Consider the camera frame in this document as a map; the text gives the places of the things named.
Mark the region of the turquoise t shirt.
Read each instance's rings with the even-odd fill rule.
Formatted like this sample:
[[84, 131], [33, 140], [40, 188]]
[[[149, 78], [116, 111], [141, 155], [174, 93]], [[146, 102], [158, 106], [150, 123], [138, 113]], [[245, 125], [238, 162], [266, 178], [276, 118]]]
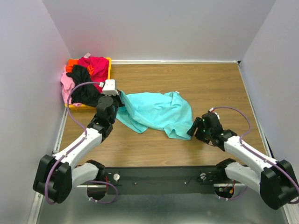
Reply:
[[179, 92], [125, 94], [121, 91], [124, 107], [117, 119], [137, 133], [148, 128], [164, 131], [170, 139], [190, 140], [187, 131], [193, 124], [192, 108]]

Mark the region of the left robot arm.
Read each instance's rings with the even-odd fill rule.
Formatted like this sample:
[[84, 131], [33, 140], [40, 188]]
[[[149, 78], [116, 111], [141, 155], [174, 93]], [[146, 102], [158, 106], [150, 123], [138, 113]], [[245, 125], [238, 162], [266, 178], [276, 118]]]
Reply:
[[101, 184], [106, 188], [111, 186], [101, 163], [94, 160], [81, 166], [78, 163], [110, 135], [118, 109], [123, 106], [118, 94], [101, 96], [96, 113], [84, 132], [61, 152], [40, 159], [33, 190], [44, 195], [47, 203], [62, 203], [72, 188], [85, 182]]

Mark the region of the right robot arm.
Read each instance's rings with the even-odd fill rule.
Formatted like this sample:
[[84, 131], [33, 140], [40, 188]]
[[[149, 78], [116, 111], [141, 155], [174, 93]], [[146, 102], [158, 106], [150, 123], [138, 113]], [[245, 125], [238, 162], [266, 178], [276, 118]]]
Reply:
[[223, 129], [214, 111], [197, 117], [187, 134], [206, 144], [211, 143], [244, 163], [241, 165], [233, 159], [225, 159], [213, 171], [201, 174], [202, 183], [237, 181], [257, 192], [266, 205], [274, 210], [299, 202], [299, 184], [292, 165], [286, 160], [277, 161], [266, 156], [247, 144], [237, 133]]

